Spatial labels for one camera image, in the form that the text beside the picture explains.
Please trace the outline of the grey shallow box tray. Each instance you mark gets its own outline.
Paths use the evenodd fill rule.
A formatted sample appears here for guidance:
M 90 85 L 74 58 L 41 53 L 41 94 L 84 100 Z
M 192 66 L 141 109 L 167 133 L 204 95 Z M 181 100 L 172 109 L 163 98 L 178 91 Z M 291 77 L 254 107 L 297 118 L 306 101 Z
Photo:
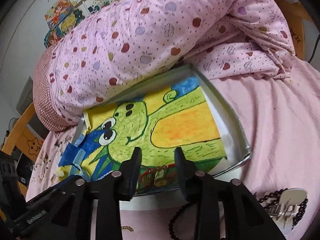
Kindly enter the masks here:
M 195 77 L 204 93 L 209 108 L 212 112 L 214 120 L 217 124 L 221 135 L 221 140 L 225 147 L 227 157 L 224 161 L 219 162 L 210 172 L 212 176 L 218 176 L 227 173 L 238 166 L 242 165 L 252 155 L 251 148 L 245 136 L 242 125 L 237 118 L 235 112 L 217 89 L 200 73 L 195 67 L 186 65 L 183 67 L 170 70 L 167 73 L 156 75 L 148 80 L 134 85 L 131 88 L 114 96 L 112 99 L 99 106 L 109 105 L 124 100 L 134 99 L 136 97 L 161 90 L 167 86 L 176 84 L 185 80 L 188 77 Z M 85 130 L 84 114 L 79 122 L 76 133 L 70 144 L 77 141 L 78 137 Z M 150 191 L 143 194 L 158 193 L 163 191 L 174 190 L 178 188 L 178 182 L 175 187 L 170 187 L 164 190 Z

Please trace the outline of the yellow wooden bed frame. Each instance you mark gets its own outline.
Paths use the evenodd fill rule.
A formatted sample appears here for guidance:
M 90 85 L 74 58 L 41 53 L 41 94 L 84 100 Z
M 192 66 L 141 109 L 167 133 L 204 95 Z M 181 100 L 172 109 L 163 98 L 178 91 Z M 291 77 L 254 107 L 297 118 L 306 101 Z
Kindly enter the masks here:
M 13 155 L 14 152 L 20 151 L 20 156 L 16 161 L 16 168 L 18 187 L 24 196 L 27 193 L 33 165 L 43 145 L 43 140 L 35 136 L 27 127 L 35 114 L 34 104 L 31 103 L 13 125 L 1 147 L 2 152 L 7 155 Z

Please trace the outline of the light blue kids smartwatch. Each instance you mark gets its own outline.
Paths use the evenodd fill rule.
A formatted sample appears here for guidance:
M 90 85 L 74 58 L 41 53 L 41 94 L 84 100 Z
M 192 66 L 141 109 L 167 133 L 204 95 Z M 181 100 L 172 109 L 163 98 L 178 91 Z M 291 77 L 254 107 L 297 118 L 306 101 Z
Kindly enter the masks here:
M 81 176 L 86 182 L 89 182 L 90 176 L 88 175 L 87 171 L 81 167 L 85 153 L 86 152 L 83 149 L 80 149 L 77 152 L 77 154 L 71 164 L 71 168 L 70 168 L 68 176 L 69 177 L 73 176 L 73 175 Z

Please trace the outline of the green cartoon drawing paper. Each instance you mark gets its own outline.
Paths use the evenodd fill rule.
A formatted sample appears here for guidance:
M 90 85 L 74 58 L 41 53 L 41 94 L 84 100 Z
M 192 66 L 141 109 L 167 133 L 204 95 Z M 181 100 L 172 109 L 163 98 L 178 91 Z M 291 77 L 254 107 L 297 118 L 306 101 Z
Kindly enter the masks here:
M 134 99 L 89 109 L 84 121 L 85 130 L 66 147 L 58 164 L 61 180 L 68 177 L 80 149 L 86 152 L 81 167 L 90 181 L 96 181 L 117 170 L 139 147 L 138 194 L 177 185 L 174 152 L 178 147 L 204 172 L 227 157 L 207 100 L 193 76 Z

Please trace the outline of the pink apple print quilt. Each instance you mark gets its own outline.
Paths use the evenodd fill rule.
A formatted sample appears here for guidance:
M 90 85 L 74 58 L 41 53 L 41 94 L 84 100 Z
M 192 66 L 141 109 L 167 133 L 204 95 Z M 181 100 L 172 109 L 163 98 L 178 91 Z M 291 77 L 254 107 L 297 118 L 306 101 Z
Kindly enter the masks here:
M 296 54 L 274 0 L 119 0 L 49 47 L 35 68 L 33 103 L 50 131 L 129 87 L 192 64 L 208 80 L 287 78 Z

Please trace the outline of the silver hair clip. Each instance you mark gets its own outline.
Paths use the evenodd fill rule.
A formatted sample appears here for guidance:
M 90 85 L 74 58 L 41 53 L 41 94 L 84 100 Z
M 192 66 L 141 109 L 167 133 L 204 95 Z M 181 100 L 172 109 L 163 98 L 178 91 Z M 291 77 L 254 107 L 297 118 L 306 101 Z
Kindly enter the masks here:
M 302 220 L 308 203 L 307 192 L 301 188 L 285 188 L 267 192 L 262 205 L 283 235 L 288 235 Z

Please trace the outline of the pink bed sheet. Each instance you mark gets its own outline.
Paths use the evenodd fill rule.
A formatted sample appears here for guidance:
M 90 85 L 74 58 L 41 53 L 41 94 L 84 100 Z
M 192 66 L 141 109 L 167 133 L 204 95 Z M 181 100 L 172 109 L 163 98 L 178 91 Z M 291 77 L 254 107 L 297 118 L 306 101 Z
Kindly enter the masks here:
M 240 76 L 211 83 L 234 109 L 253 150 L 243 167 L 244 184 L 257 192 L 257 198 L 287 187 L 305 189 L 305 214 L 286 239 L 307 237 L 319 213 L 319 72 L 297 60 L 287 79 Z M 54 173 L 75 130 L 49 132 L 31 175 L 27 201 L 59 182 Z M 147 209 L 121 211 L 122 223 L 133 228 L 123 230 L 124 239 L 171 239 L 168 224 L 178 208 Z

